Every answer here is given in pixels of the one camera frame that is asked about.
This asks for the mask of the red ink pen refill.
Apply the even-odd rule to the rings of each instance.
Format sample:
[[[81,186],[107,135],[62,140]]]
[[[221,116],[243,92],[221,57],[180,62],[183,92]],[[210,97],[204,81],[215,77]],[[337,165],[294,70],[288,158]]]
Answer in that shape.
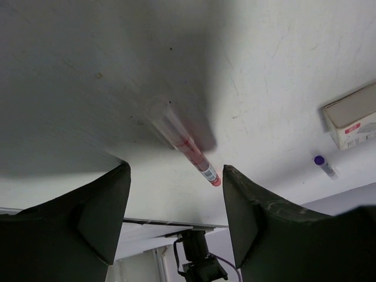
[[[211,185],[221,185],[220,176],[197,147],[168,100],[161,97],[152,98],[146,104],[146,116],[159,133],[182,153]]]

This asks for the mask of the purple ink pen refill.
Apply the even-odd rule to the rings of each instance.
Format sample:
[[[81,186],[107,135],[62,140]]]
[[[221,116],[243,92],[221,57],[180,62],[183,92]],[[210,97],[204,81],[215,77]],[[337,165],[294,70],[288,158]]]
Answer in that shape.
[[[338,179],[338,173],[334,166],[332,166],[323,155],[314,155],[313,162],[332,180]]]

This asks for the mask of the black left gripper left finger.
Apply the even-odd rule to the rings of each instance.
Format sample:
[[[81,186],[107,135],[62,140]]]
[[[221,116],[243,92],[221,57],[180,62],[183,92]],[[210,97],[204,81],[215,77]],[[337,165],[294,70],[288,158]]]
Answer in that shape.
[[[122,163],[48,202],[1,215],[1,281],[105,281],[130,192]]]

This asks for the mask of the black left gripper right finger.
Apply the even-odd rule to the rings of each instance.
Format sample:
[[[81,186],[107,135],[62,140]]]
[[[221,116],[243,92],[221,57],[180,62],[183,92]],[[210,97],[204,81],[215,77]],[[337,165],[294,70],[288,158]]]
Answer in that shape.
[[[244,281],[374,281],[375,207],[336,216],[292,203],[234,166],[223,194],[236,267]]]

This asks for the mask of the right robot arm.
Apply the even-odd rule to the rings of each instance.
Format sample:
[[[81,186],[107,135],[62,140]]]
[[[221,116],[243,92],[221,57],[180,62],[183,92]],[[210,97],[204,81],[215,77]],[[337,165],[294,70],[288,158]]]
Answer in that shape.
[[[173,243],[173,253],[177,266],[177,273],[186,282],[211,282],[219,279],[227,281],[228,274],[220,265],[218,259],[210,254],[205,238],[205,231],[184,231],[177,235]],[[182,264],[180,270],[180,259],[177,244],[182,243],[184,255],[188,263]]]

